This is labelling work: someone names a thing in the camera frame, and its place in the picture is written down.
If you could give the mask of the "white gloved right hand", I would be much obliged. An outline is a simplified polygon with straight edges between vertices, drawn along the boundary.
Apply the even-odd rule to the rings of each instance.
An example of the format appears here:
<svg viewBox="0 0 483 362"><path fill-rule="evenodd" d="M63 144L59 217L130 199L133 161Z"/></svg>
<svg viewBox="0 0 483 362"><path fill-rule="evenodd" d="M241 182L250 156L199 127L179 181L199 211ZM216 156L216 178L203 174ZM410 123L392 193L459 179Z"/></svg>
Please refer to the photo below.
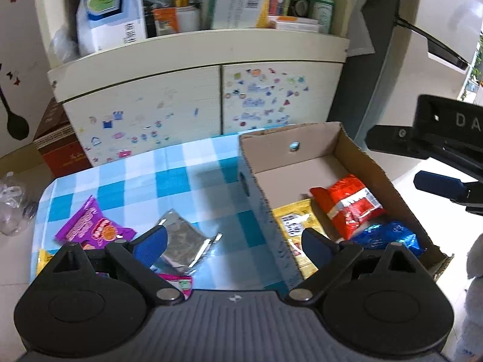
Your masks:
<svg viewBox="0 0 483 362"><path fill-rule="evenodd" d="M468 279L461 336L453 355L454 361L482 361L483 347L483 235L473 243L467 259Z"/></svg>

